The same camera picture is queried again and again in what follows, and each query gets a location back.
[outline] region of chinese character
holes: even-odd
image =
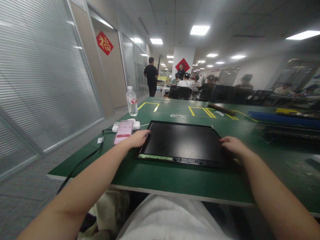
[[[110,47],[110,45],[109,45],[109,41],[107,40],[107,38],[106,37],[102,37],[102,36],[99,36],[99,40],[101,41],[100,42],[100,46],[103,48],[103,49],[105,49],[105,50],[107,50],[108,52],[110,52],[110,50],[111,50],[111,47]]]

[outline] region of plastic bottle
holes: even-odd
[[[138,115],[138,106],[137,106],[137,96],[132,90],[131,86],[128,86],[127,96],[127,103],[128,103],[128,110],[131,116]]]

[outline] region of green pcb strip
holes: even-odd
[[[172,157],[154,156],[154,155],[147,155],[147,154],[139,154],[139,157],[173,161]]]

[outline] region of white pillar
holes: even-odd
[[[191,74],[191,68],[194,59],[194,53],[196,48],[191,47],[174,47],[173,51],[173,64],[172,64],[172,78],[175,78],[175,74],[178,72],[176,65],[184,58],[189,65],[189,69],[186,71]]]

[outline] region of pink phone screen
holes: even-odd
[[[132,134],[132,127],[133,127],[133,122],[120,123],[113,144],[117,144],[122,140],[130,137]]]

